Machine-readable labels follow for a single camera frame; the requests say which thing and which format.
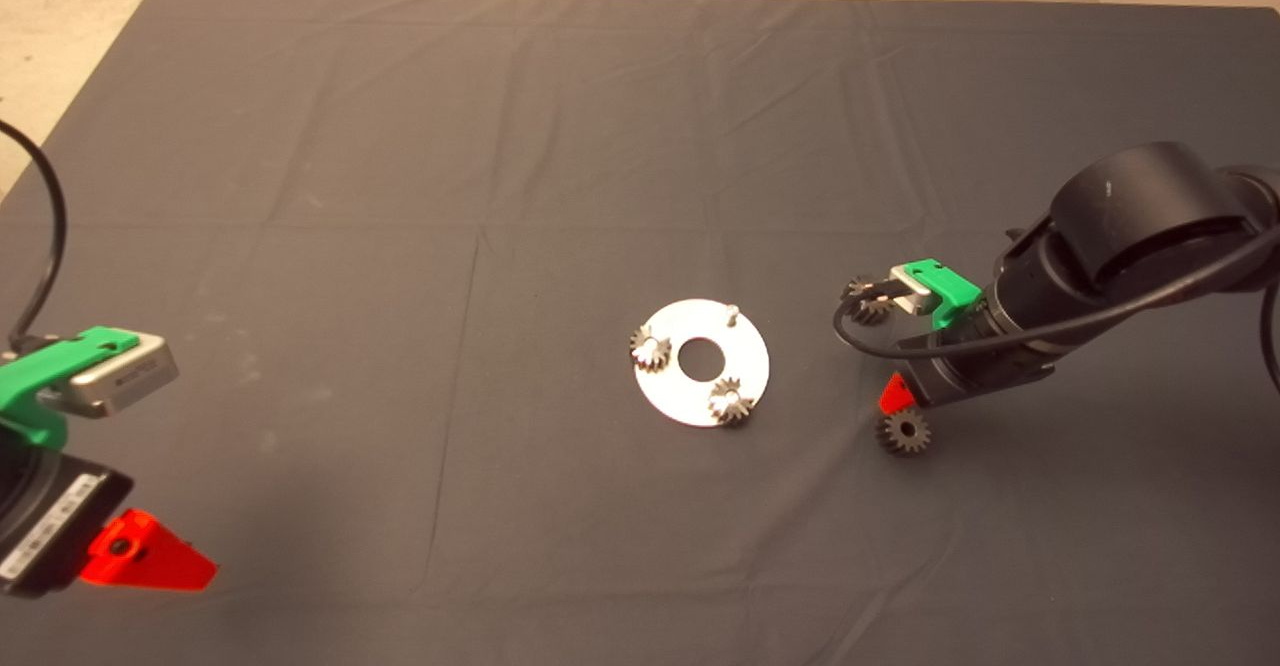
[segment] black cable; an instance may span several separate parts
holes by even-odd
[[[0,120],[0,133],[17,141],[18,146],[22,146],[31,156],[32,163],[36,164],[36,169],[40,170],[40,177],[45,179],[45,190],[49,191],[49,205],[54,210],[54,240],[52,246],[49,248],[49,263],[45,265],[45,274],[40,278],[40,283],[36,284],[36,293],[32,293],[27,307],[18,316],[18,323],[9,332],[9,346],[18,353],[22,353],[26,350],[24,346],[31,341],[27,332],[31,329],[31,324],[36,321],[36,316],[40,315],[40,310],[45,306],[49,292],[54,289],[54,280],[58,279],[58,272],[63,268],[63,252],[67,250],[67,200],[63,197],[63,184],[59,182],[58,174],[54,173],[54,165],[45,156],[45,151],[41,151],[35,141],[27,138],[27,134],[4,120]]]
[[[1110,321],[1116,321],[1125,319],[1137,314],[1138,311],[1144,311],[1155,306],[1160,306],[1165,301],[1174,300],[1183,293],[1201,286],[1202,283],[1217,277],[1222,272],[1234,268],[1235,265],[1252,259],[1257,252],[1266,248],[1275,247],[1280,243],[1280,227],[1272,227],[1266,229],[1257,237],[1249,240],[1248,243],[1240,246],[1235,251],[1221,256],[1217,261],[1201,266],[1192,273],[1179,277],[1165,286],[1143,293],[1142,296],[1130,298],[1123,304],[1102,309],[1100,311],[1093,311],[1084,316],[1078,316],[1075,319],[1066,319],[1065,321],[1059,321],[1056,324],[1047,324],[1043,327],[1037,327],[1033,329],[1027,329],[1024,332],[1010,333],[1004,336],[996,336],[991,338],[983,338],[978,341],[970,341],[966,343],[954,343],[950,346],[933,346],[928,348],[897,348],[897,347],[881,347],[872,346],[859,338],[855,338],[845,328],[845,318],[849,315],[851,306],[855,306],[861,297],[854,295],[846,297],[845,301],[840,302],[840,307],[836,309],[836,315],[832,318],[832,327],[836,329],[836,334],[840,339],[852,346],[858,351],[867,353],[868,356],[877,356],[879,359],[942,359],[947,356],[969,356],[973,353],[986,353],[989,351],[996,351],[997,348],[1006,348],[1010,346],[1018,346],[1020,343],[1028,343],[1032,341],[1050,341],[1055,337],[1061,337],[1065,334],[1075,333],[1078,330],[1084,330],[1089,328],[1101,327]],[[1272,304],[1274,304],[1274,287],[1272,291]],[[1270,323],[1266,325],[1267,332],[1270,332]]]
[[[1276,320],[1276,292],[1280,292],[1280,282],[1262,292],[1262,325],[1258,327],[1258,336],[1262,341],[1262,362],[1267,366],[1271,383],[1280,391],[1280,364],[1276,362],[1276,338],[1272,333]]]

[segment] black cylindrical joint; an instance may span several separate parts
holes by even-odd
[[[1181,143],[1126,149],[1094,163],[1059,191],[1050,206],[1096,287],[1185,234],[1247,231],[1248,211],[1234,192]]]

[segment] gear on plate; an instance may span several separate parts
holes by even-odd
[[[929,424],[919,409],[890,414],[876,428],[876,438],[892,456],[918,456],[929,447]]]
[[[640,327],[631,334],[630,346],[631,362],[641,370],[659,371],[671,361],[671,339],[654,337],[648,325]]]
[[[742,398],[737,389],[742,388],[737,379],[721,379],[712,387],[707,407],[721,424],[741,421],[751,414],[755,400]]]

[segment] white sticker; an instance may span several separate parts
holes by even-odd
[[[63,524],[70,520],[76,514],[76,510],[88,498],[88,494],[93,493],[97,484],[102,483],[105,476],[95,476],[92,474],[81,474],[76,476],[76,480],[63,492],[63,496],[54,502],[54,507],[45,511],[45,515],[36,523],[27,535],[18,542],[18,547],[14,547],[9,552],[9,556],[0,562],[0,579],[15,580],[31,562],[40,556],[40,552],[49,546],[49,542],[58,535],[61,530]]]

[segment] center hole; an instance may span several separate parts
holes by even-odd
[[[705,338],[686,341],[676,356],[680,370],[695,382],[716,380],[724,370],[724,353]]]

